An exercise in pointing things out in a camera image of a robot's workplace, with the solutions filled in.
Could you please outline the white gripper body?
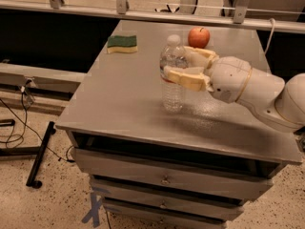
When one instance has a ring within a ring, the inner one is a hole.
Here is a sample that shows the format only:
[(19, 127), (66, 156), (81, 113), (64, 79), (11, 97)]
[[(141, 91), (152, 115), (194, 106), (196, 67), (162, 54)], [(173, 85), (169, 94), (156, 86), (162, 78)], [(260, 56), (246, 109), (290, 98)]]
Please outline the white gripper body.
[(252, 67), (247, 61), (233, 56), (214, 61), (211, 67), (205, 70), (212, 86), (211, 96), (226, 103), (236, 102), (250, 77), (251, 70)]

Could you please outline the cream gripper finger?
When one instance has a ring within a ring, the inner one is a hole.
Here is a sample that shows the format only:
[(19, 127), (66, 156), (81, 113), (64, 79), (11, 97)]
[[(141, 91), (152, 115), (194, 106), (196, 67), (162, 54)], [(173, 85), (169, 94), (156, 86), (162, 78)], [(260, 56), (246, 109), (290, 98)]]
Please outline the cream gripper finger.
[(211, 50), (185, 46), (185, 58), (190, 67), (209, 69), (213, 62), (219, 59), (219, 55)]
[(204, 74), (203, 67), (176, 68), (166, 66), (164, 74), (169, 81), (194, 92), (213, 90), (211, 79)]

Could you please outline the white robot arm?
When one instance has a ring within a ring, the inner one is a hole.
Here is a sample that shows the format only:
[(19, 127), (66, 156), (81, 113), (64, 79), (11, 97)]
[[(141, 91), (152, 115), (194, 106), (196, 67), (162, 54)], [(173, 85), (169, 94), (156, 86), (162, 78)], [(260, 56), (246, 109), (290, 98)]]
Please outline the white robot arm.
[(188, 68), (163, 68), (167, 80), (191, 91), (207, 91), (219, 101), (239, 104), (280, 132), (293, 133), (305, 127), (304, 73), (284, 81), (237, 57), (220, 57), (192, 47), (186, 49), (185, 57)]

